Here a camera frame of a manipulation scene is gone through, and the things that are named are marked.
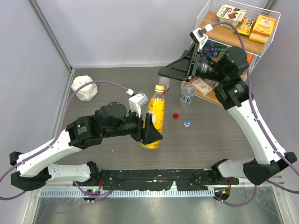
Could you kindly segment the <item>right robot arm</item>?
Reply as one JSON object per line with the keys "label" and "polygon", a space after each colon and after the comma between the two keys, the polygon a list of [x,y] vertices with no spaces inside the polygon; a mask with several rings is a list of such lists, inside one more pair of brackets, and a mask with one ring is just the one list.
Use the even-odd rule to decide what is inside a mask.
{"label": "right robot arm", "polygon": [[218,82],[214,92],[224,109],[235,119],[254,153],[253,159],[232,161],[223,159],[212,166],[211,179],[216,184],[228,177],[246,178],[260,185],[297,161],[293,152],[286,152],[271,134],[241,74],[249,67],[246,52],[229,47],[215,62],[193,44],[176,61],[162,67],[158,75],[179,81],[194,77]]}

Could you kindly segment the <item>clear bottle blue green label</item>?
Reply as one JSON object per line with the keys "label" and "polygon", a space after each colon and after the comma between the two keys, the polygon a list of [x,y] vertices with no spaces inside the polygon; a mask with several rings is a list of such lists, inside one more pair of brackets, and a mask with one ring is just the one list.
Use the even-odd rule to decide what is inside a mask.
{"label": "clear bottle blue green label", "polygon": [[191,106],[196,89],[192,84],[187,84],[181,91],[179,106],[182,109],[188,109]]}

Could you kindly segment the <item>red cap clear bottle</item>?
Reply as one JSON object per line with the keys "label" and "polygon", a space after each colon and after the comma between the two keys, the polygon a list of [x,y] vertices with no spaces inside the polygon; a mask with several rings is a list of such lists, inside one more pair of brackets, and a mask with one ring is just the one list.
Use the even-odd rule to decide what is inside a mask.
{"label": "red cap clear bottle", "polygon": [[167,77],[162,77],[159,76],[158,78],[158,85],[164,87],[164,95],[166,95],[169,91],[169,86],[170,86],[170,79]]}

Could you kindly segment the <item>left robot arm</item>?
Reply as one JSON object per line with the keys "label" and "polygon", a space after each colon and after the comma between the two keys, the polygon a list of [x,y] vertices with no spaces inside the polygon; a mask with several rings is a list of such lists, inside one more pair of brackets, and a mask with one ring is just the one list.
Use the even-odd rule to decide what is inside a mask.
{"label": "left robot arm", "polygon": [[82,186],[95,186],[101,172],[90,161],[81,165],[57,165],[56,161],[88,147],[99,145],[105,138],[131,136],[143,144],[162,140],[162,134],[154,127],[151,115],[142,119],[137,112],[127,111],[118,102],[101,107],[94,115],[83,116],[70,123],[59,136],[22,154],[12,152],[10,164],[17,171],[10,175],[11,184],[24,191],[39,189],[56,182],[78,182]]}

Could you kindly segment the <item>white bottle cap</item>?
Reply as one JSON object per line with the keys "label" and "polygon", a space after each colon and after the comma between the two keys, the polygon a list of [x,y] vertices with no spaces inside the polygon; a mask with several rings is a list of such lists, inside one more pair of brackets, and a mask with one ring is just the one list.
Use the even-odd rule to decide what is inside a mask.
{"label": "white bottle cap", "polygon": [[185,126],[185,127],[189,127],[189,126],[190,126],[190,121],[186,120],[186,121],[184,122],[184,126]]}

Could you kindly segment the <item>yellow label bottle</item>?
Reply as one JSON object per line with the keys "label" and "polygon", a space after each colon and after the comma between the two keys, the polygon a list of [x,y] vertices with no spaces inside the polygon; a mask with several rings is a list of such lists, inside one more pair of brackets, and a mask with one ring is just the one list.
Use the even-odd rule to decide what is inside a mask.
{"label": "yellow label bottle", "polygon": [[149,101],[149,105],[146,112],[153,115],[152,121],[154,123],[154,126],[159,133],[162,133],[165,114],[165,99],[163,92],[155,91],[154,95],[151,97]]}

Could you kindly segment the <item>yellow bottle cap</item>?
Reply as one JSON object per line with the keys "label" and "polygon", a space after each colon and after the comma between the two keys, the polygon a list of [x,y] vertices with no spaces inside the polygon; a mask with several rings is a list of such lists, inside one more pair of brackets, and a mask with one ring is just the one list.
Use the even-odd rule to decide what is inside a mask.
{"label": "yellow bottle cap", "polygon": [[164,92],[164,86],[156,85],[155,86],[155,91],[157,91],[157,92]]}

